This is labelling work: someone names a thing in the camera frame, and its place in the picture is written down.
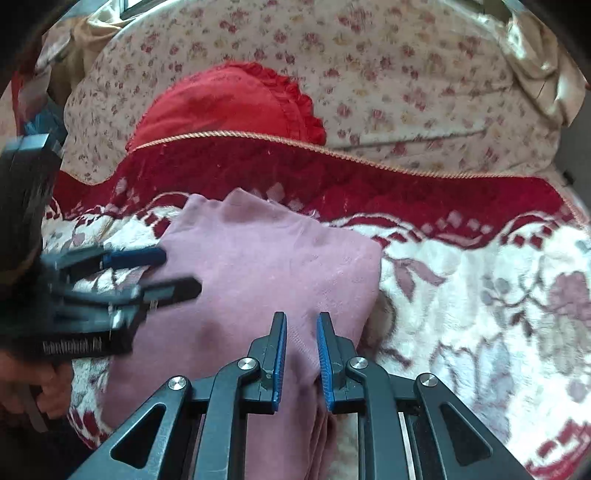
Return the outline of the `person's left hand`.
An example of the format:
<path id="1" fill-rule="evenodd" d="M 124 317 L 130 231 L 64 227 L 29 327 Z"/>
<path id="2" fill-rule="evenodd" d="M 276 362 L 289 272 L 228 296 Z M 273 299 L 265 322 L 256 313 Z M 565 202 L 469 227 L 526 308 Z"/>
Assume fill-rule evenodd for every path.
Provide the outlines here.
<path id="1" fill-rule="evenodd" d="M 51 363 L 27 362 L 2 350 L 1 408 L 11 414 L 24 412 L 24 404 L 15 391 L 17 384 L 24 384 L 41 388 L 36 397 L 41 413 L 50 419 L 63 417 L 70 407 L 73 377 L 70 362 L 54 367 Z"/>

